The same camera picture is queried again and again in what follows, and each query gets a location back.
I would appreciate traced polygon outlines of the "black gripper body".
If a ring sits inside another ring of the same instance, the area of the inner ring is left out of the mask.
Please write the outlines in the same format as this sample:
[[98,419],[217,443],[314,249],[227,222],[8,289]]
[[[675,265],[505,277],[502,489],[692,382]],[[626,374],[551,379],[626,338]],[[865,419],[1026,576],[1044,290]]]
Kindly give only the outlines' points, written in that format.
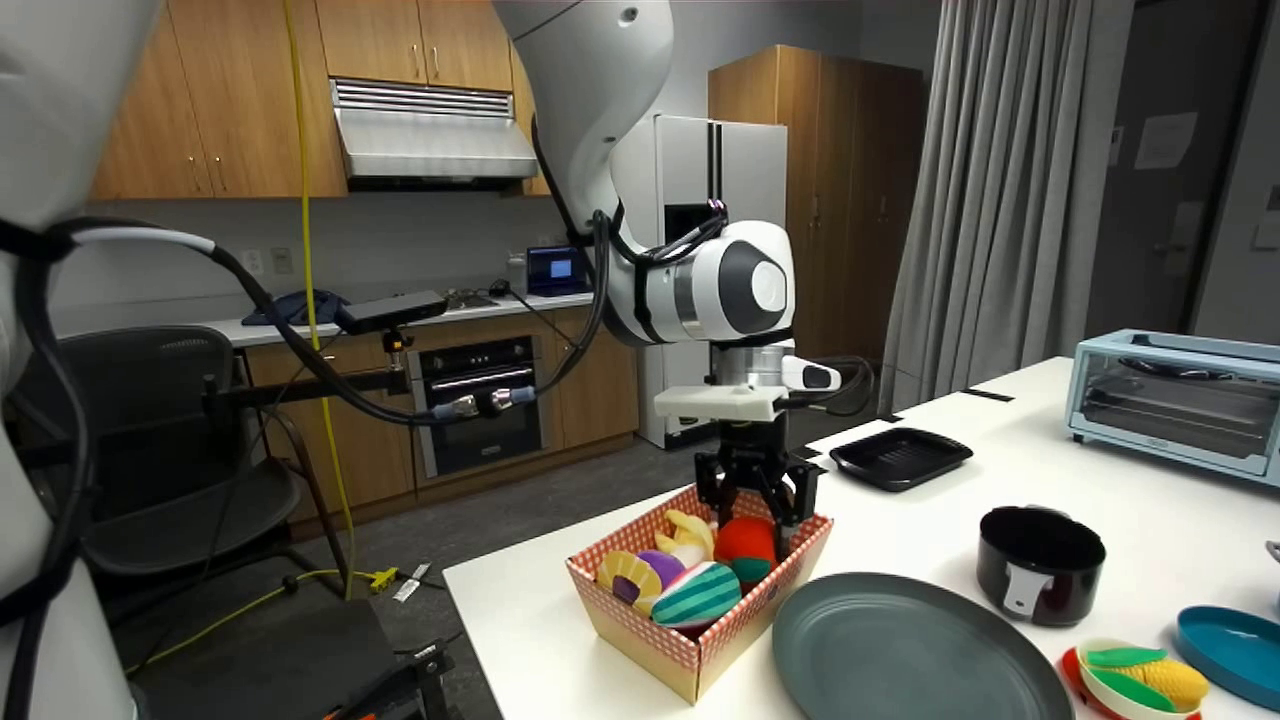
[[787,467],[813,462],[806,451],[784,449],[784,424],[724,424],[719,449],[701,451],[715,454],[724,505],[733,513],[741,490],[755,490],[771,515],[787,515],[791,507],[791,480]]

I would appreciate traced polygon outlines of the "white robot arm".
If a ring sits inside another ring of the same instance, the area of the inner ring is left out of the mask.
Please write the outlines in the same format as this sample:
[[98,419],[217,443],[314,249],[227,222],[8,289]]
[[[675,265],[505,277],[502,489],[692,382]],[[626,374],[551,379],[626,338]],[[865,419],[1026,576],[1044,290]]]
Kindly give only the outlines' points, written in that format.
[[784,412],[842,374],[791,338],[791,241],[771,221],[715,207],[680,241],[637,233],[657,195],[652,104],[670,78],[670,0],[496,0],[538,99],[538,154],[569,233],[591,249],[604,324],[640,348],[701,342],[710,379],[663,387],[652,409],[711,419],[719,449],[696,461],[696,494],[727,520],[755,490],[787,544],[816,513],[816,467],[784,451]]

